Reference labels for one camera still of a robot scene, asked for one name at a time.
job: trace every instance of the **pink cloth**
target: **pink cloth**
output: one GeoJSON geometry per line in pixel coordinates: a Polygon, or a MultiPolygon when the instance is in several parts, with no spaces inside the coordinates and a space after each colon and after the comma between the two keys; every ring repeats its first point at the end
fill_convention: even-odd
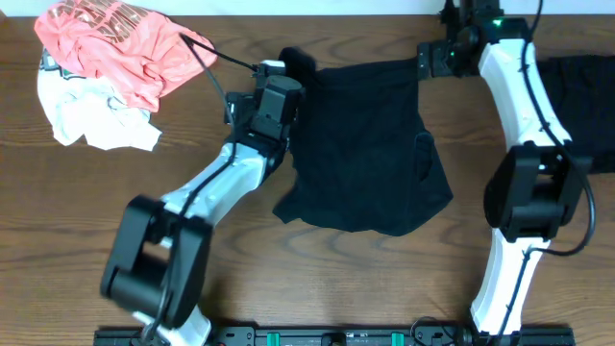
{"type": "MultiPolygon", "coordinates": [[[[41,15],[35,31],[72,73],[106,76],[129,107],[158,111],[160,97],[203,71],[179,36],[211,43],[157,12],[113,0],[64,0],[41,15]]],[[[194,47],[207,66],[216,56],[194,47]]]]}

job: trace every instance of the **black fabric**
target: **black fabric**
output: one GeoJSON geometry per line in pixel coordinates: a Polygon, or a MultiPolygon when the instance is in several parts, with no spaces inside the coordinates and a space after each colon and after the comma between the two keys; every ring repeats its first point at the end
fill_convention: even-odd
{"type": "Polygon", "coordinates": [[[591,173],[615,172],[615,57],[553,58],[538,70],[573,144],[594,158],[591,173]]]}
{"type": "Polygon", "coordinates": [[[416,60],[316,71],[295,48],[280,60],[306,87],[290,132],[297,179],[275,207],[283,222],[405,235],[453,198],[418,114],[416,60]]]}

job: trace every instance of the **black folded cloth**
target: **black folded cloth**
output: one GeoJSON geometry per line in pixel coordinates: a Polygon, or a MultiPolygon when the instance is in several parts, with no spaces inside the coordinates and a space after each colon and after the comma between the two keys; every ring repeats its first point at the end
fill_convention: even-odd
{"type": "Polygon", "coordinates": [[[295,48],[280,60],[306,88],[290,131],[297,179],[274,208],[283,221],[406,235],[453,198],[418,113],[416,59],[316,71],[295,48]]]}
{"type": "Polygon", "coordinates": [[[615,57],[553,58],[538,70],[573,145],[594,158],[591,173],[615,172],[615,57]]]}

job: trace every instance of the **white fabric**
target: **white fabric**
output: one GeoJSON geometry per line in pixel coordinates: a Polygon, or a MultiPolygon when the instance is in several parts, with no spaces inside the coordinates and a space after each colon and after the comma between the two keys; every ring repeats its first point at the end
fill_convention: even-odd
{"type": "Polygon", "coordinates": [[[105,77],[72,75],[43,52],[37,88],[54,138],[63,145],[86,136],[87,144],[103,150],[135,147],[152,151],[158,142],[161,131],[149,124],[150,113],[127,108],[105,77]]]}

